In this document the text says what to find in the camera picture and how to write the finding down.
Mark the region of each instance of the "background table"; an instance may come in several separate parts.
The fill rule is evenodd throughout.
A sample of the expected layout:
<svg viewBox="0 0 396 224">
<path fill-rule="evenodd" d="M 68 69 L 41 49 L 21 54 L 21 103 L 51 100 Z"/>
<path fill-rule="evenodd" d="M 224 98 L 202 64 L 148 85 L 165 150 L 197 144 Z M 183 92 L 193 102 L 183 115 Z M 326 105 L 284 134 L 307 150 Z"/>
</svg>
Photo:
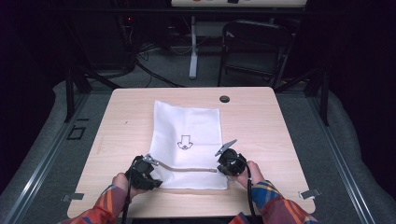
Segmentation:
<svg viewBox="0 0 396 224">
<path fill-rule="evenodd" d="M 230 102 L 222 103 L 222 95 L 229 96 Z M 299 197 L 298 192 L 308 186 L 272 89 L 118 89 L 110 98 L 76 188 L 84 197 L 71 202 L 70 217 L 91 208 L 114 175 L 126 171 L 135 156 L 149 152 L 155 100 L 219 108 L 223 143 L 238 139 L 233 149 L 257 162 L 264 177 L 286 198 L 308 213 L 315 211 L 312 200 Z M 247 192 L 229 182 L 226 190 L 155 189 L 133 199 L 128 217 L 223 217 L 241 211 L 250 214 Z"/>
</svg>

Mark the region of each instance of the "person's arm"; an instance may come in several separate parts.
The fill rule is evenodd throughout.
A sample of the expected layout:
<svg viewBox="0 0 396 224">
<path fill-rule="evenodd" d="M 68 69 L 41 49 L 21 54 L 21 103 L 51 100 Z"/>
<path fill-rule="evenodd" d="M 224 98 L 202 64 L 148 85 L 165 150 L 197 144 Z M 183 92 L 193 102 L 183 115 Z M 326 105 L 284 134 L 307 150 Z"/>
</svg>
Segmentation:
<svg viewBox="0 0 396 224">
<path fill-rule="evenodd" d="M 125 174 L 117 174 L 113 177 L 112 184 L 105 189 L 92 209 L 83 212 L 78 217 L 62 221 L 60 224 L 115 223 L 124 206 L 127 190 L 128 180 Z M 131 200 L 134 196 L 143 192 L 146 192 L 146 190 L 131 188 Z"/>
<path fill-rule="evenodd" d="M 248 161 L 252 177 L 251 196 L 259 208 L 264 223 L 318 223 L 318 221 L 305 212 L 297 203 L 285 199 L 276 187 L 265 180 L 259 166 L 254 161 Z M 248 187 L 247 171 L 235 178 L 245 189 Z M 239 214 L 231 223 L 246 223 L 241 221 L 243 214 Z"/>
</svg>

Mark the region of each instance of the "black round grommet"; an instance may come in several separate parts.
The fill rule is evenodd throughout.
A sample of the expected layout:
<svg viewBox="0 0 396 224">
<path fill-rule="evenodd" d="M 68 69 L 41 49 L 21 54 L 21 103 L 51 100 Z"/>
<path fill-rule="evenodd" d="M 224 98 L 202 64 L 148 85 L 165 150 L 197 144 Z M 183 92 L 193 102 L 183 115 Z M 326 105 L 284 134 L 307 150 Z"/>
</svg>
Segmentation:
<svg viewBox="0 0 396 224">
<path fill-rule="evenodd" d="M 228 102 L 230 102 L 230 97 L 228 97 L 226 95 L 222 95 L 222 96 L 220 96 L 220 101 L 222 103 L 228 103 Z"/>
</svg>

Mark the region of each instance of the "person's left hand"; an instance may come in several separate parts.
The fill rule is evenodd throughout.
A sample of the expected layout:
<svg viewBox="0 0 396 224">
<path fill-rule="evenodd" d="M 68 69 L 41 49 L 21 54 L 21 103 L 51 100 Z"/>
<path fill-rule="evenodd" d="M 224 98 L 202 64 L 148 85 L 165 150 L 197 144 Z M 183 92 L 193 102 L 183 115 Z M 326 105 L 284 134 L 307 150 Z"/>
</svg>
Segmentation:
<svg viewBox="0 0 396 224">
<path fill-rule="evenodd" d="M 116 176 L 114 176 L 112 184 L 128 192 L 128 179 L 126 178 L 125 174 L 119 173 Z M 145 193 L 147 191 L 148 190 L 146 189 L 135 189 L 134 187 L 131 187 L 131 194 L 130 194 L 131 199 L 134 196 L 141 193 Z"/>
</svg>

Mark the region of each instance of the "person's right hand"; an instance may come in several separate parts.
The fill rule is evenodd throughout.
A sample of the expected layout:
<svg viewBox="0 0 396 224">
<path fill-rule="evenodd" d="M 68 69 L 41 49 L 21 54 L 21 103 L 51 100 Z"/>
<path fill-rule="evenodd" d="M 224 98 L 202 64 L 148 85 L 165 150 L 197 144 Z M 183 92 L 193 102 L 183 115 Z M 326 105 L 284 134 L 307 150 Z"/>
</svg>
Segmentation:
<svg viewBox="0 0 396 224">
<path fill-rule="evenodd" d="M 251 179 L 252 179 L 251 183 L 253 185 L 265 180 L 264 176 L 262 175 L 262 171 L 260 170 L 260 167 L 256 162 L 248 161 L 247 165 L 250 168 Z M 245 168 L 245 171 L 242 174 L 235 176 L 234 180 L 236 180 L 245 189 L 247 189 L 248 188 L 248 169 Z"/>
</svg>

